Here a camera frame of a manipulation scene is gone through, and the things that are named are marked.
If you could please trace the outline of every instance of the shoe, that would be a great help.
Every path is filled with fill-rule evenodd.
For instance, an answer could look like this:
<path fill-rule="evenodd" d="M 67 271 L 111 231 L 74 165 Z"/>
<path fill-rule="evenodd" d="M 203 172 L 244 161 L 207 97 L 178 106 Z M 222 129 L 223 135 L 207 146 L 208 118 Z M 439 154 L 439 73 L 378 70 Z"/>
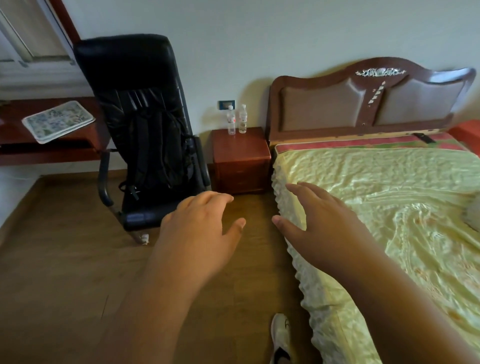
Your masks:
<path fill-rule="evenodd" d="M 273 341 L 273 354 L 270 364 L 274 364 L 274 355 L 278 348 L 282 348 L 290 357 L 290 323 L 284 314 L 275 314 L 270 326 Z"/>

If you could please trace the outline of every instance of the nightstand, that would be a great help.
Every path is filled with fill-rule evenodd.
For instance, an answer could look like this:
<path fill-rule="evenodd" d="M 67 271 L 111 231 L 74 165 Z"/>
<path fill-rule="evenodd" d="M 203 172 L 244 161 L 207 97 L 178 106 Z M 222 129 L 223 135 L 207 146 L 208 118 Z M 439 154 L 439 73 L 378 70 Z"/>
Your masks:
<path fill-rule="evenodd" d="M 212 131 L 217 190 L 229 194 L 265 191 L 269 184 L 270 150 L 261 127 L 245 134 Z"/>

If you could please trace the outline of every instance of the floor scratch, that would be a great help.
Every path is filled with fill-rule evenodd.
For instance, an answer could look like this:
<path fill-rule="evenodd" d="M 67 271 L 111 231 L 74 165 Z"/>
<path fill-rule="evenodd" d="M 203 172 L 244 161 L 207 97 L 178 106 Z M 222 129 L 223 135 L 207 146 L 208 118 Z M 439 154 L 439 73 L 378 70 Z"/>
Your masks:
<path fill-rule="evenodd" d="M 103 318 L 103 314 L 105 313 L 105 307 L 107 306 L 108 296 L 110 296 L 110 295 L 107 294 L 107 298 L 105 299 L 105 304 L 103 305 L 103 311 L 102 311 L 102 316 L 100 317 L 100 320 Z"/>

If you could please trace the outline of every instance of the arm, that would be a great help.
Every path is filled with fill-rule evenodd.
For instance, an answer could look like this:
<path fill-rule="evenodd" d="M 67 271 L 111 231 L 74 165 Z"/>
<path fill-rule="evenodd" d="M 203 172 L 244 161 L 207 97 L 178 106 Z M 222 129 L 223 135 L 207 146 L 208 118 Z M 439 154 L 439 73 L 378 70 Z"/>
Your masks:
<path fill-rule="evenodd" d="M 303 205 L 307 229 L 280 216 L 274 224 L 309 263 L 349 292 L 384 363 L 480 363 L 342 201 L 310 183 L 287 188 Z"/>
<path fill-rule="evenodd" d="M 230 260 L 245 219 L 222 235 L 228 194 L 182 201 L 162 221 L 140 282 L 130 291 L 90 363 L 171 363 L 183 321 L 202 287 Z"/>

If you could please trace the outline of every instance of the person's left hand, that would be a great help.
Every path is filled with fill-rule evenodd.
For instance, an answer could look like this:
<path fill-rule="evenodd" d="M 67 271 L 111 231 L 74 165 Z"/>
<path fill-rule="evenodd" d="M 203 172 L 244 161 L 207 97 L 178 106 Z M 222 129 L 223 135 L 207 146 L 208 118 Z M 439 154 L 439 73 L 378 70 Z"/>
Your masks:
<path fill-rule="evenodd" d="M 228 263 L 240 241 L 244 218 L 222 235 L 223 212 L 232 201 L 229 194 L 206 191 L 180 202 L 162 220 L 147 272 L 160 269 L 173 284 L 186 284 L 197 294 Z"/>

